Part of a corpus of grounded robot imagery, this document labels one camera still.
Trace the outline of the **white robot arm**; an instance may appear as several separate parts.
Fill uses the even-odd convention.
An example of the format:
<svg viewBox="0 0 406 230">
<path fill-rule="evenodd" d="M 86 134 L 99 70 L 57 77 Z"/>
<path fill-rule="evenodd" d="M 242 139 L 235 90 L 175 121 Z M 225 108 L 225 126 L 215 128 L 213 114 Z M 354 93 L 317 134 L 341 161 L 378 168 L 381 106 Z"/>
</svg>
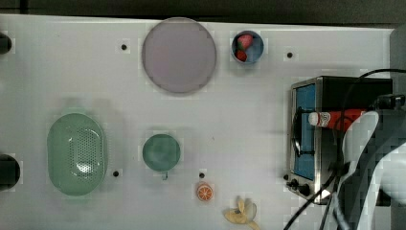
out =
<svg viewBox="0 0 406 230">
<path fill-rule="evenodd" d="M 356 119 L 343 142 L 348 172 L 332 197 L 336 230 L 372 230 L 377 197 L 405 203 L 405 112 L 369 111 Z"/>
</svg>

